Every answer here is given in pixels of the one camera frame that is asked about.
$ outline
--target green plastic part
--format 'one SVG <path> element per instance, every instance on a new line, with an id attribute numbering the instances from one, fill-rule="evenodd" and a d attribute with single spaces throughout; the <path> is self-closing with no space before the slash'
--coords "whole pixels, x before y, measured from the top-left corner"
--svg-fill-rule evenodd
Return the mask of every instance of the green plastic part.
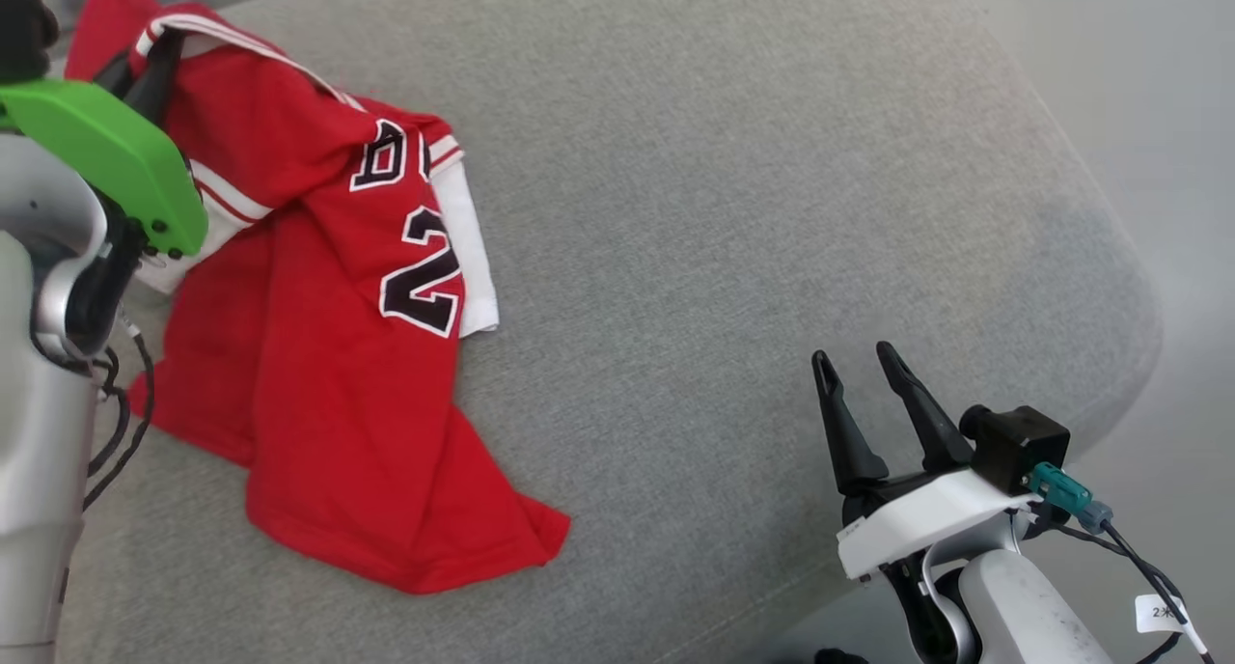
<path id="1" fill-rule="evenodd" d="M 198 254 L 206 211 L 167 133 L 91 83 L 0 86 L 0 128 L 19 131 L 141 220 L 151 246 Z"/>

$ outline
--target white label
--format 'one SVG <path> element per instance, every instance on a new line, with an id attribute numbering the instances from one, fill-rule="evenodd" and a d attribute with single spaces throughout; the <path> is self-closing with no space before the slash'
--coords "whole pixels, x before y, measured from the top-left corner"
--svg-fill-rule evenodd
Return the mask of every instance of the white label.
<path id="1" fill-rule="evenodd" d="M 1184 610 L 1183 602 L 1174 596 L 1171 599 L 1174 600 L 1174 605 L 1179 607 L 1179 612 L 1187 618 L 1188 611 Z M 1183 626 L 1174 620 L 1174 613 L 1171 613 L 1171 608 L 1167 607 L 1161 596 L 1145 594 L 1136 597 L 1136 632 L 1182 633 Z"/>

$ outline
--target cable connector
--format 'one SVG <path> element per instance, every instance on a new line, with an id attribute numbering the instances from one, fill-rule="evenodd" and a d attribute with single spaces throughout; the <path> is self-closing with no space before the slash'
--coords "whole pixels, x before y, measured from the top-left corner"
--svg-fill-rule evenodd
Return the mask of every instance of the cable connector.
<path id="1" fill-rule="evenodd" d="M 1042 496 L 1047 505 L 1067 511 L 1089 533 L 1103 533 L 1102 523 L 1114 517 L 1114 511 L 1093 497 L 1093 492 L 1065 474 L 1053 463 L 1039 463 L 1029 478 L 1030 492 Z"/>

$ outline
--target red jersey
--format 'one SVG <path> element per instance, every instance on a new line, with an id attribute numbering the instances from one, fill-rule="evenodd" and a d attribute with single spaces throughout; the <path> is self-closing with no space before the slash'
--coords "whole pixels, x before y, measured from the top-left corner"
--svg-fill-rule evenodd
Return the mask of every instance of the red jersey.
<path id="1" fill-rule="evenodd" d="M 458 338 L 498 321 L 451 128 L 195 4 L 89 0 L 67 75 L 124 49 L 141 73 L 169 30 L 188 37 L 164 128 L 210 228 L 198 258 L 138 272 L 179 285 L 153 423 L 247 467 L 275 541 L 396 589 L 555 558 L 569 520 L 516 494 L 451 402 Z"/>

